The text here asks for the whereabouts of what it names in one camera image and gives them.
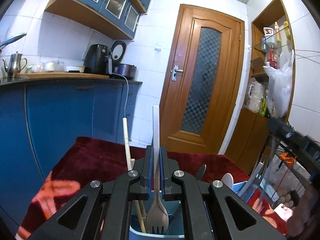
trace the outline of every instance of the green bottle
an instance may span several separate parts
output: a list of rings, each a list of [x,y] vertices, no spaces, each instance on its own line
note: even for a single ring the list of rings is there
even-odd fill
[[[266,114],[268,93],[269,93],[269,90],[266,90],[266,92],[264,93],[263,99],[261,99],[261,102],[260,102],[260,112],[259,112],[259,114],[261,116],[265,116],[265,114]]]

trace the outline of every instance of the pot lid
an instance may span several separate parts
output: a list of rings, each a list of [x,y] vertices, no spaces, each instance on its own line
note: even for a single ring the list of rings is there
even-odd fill
[[[126,48],[127,45],[124,41],[116,41],[111,47],[112,61],[120,63],[124,56]]]

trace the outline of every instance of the door handle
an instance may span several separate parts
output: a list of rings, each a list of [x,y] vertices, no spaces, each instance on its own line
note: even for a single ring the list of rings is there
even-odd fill
[[[177,78],[176,78],[177,72],[183,72],[183,70],[179,69],[178,65],[175,65],[173,70],[171,70],[171,72],[172,72],[171,80],[176,81],[177,80]]]

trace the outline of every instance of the wooden cutting board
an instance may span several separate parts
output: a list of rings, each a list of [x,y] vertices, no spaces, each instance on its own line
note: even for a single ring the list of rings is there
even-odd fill
[[[17,78],[98,78],[108,79],[109,76],[88,74],[88,73],[67,73],[67,72],[51,72],[51,73],[20,73],[15,75]]]

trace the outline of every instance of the door frame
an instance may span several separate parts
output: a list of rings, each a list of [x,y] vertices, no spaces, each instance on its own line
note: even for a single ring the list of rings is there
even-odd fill
[[[188,4],[181,4],[180,5],[177,23],[176,23],[175,30],[174,30],[174,36],[173,36],[173,41],[172,41],[172,45],[171,45],[170,55],[169,55],[169,61],[168,61],[167,70],[165,73],[164,85],[162,88],[162,93],[161,93],[161,98],[160,98],[160,123],[162,122],[162,117],[163,117],[163,113],[164,113],[164,106],[165,106],[165,102],[167,99],[167,93],[168,93],[168,89],[169,89],[169,83],[171,81],[171,75],[172,75],[171,70],[172,70],[173,64],[174,64],[174,58],[175,58],[175,54],[176,54],[176,49],[177,49],[178,38],[179,38],[180,30],[181,30],[183,15],[184,15],[185,10],[191,10],[191,9],[201,9],[201,10],[208,12],[208,13],[214,12],[216,14],[219,14],[221,16],[227,17],[231,20],[234,20],[234,21],[240,23],[240,37],[241,38],[240,38],[240,47],[239,47],[239,60],[238,60],[237,70],[236,70],[236,80],[235,80],[235,84],[234,84],[233,90],[232,90],[231,103],[230,103],[230,106],[228,107],[227,118],[225,120],[225,123],[223,125],[223,129],[221,132],[221,134],[223,136],[220,136],[219,138],[217,138],[217,143],[219,143],[220,147],[221,147],[223,140],[225,138],[225,135],[227,133],[230,121],[231,121],[234,107],[236,105],[236,99],[238,96],[238,90],[239,90],[239,86],[240,86],[240,79],[241,79],[242,66],[243,66],[243,60],[244,60],[244,38],[245,38],[244,37],[244,33],[245,33],[244,21],[240,20],[236,17],[233,17],[231,15],[228,15],[228,14],[225,14],[225,13],[222,13],[219,11],[215,11],[212,9],[204,8],[204,7],[194,6],[194,5],[188,5]]]

